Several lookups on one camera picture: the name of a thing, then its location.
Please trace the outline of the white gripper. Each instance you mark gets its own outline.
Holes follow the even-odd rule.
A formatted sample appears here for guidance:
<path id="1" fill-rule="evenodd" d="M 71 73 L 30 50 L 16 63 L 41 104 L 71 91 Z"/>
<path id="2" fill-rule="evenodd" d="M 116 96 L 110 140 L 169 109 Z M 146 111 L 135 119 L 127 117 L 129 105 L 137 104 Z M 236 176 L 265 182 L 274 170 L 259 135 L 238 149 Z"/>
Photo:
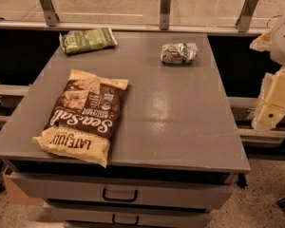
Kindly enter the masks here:
<path id="1" fill-rule="evenodd" d="M 269 28 L 249 46 L 255 51 L 269 51 L 273 29 Z M 275 74 L 266 72 L 256 100 L 252 127 L 256 130 L 270 130 L 285 117 L 285 66 Z"/>

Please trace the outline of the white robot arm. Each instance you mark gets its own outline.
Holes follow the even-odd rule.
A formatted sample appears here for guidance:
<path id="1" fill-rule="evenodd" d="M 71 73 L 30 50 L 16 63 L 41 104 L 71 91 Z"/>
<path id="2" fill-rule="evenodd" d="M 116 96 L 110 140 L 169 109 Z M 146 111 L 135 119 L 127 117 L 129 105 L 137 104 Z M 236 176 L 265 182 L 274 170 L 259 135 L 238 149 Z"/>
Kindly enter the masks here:
<path id="1" fill-rule="evenodd" d="M 252 121 L 253 129 L 270 130 L 285 117 L 285 12 L 251 43 L 250 49 L 269 51 L 271 60 L 281 65 L 275 74 L 265 74 Z"/>

